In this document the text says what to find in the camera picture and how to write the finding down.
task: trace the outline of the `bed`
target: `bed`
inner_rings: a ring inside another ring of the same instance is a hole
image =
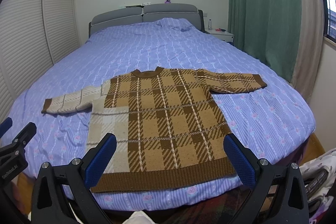
[[[64,165],[85,153],[90,109],[65,115],[41,114],[45,98],[99,86],[135,69],[162,66],[260,74],[268,85],[265,89],[213,97],[243,145],[271,163],[291,154],[315,130],[313,114],[303,98],[266,65],[204,33],[203,17],[195,6],[135,8],[94,17],[85,45],[50,68],[14,102],[9,114],[13,127],[3,136],[2,145],[9,144],[28,122],[36,124],[37,134],[26,147],[26,175],[37,177],[45,161]],[[239,185],[239,178],[230,176],[180,189],[94,196],[106,210],[153,211],[195,204]],[[71,198],[70,190],[65,191]]]

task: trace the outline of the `green curtain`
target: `green curtain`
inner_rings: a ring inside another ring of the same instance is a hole
[[[234,45],[291,82],[298,51],[301,0],[229,0]]]

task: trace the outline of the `headboard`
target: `headboard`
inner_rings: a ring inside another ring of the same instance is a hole
[[[89,23],[89,37],[92,33],[107,27],[154,22],[165,17],[185,18],[198,30],[205,32],[202,10],[197,10],[196,6],[191,4],[165,3],[145,5],[143,9],[123,8],[97,15]]]

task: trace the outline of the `plastic bottle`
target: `plastic bottle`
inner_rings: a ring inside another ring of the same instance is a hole
[[[208,30],[212,30],[211,19],[209,19],[209,23],[208,23]]]

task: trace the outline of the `window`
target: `window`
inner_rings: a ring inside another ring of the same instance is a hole
[[[336,0],[323,0],[325,13],[324,35],[336,42]]]

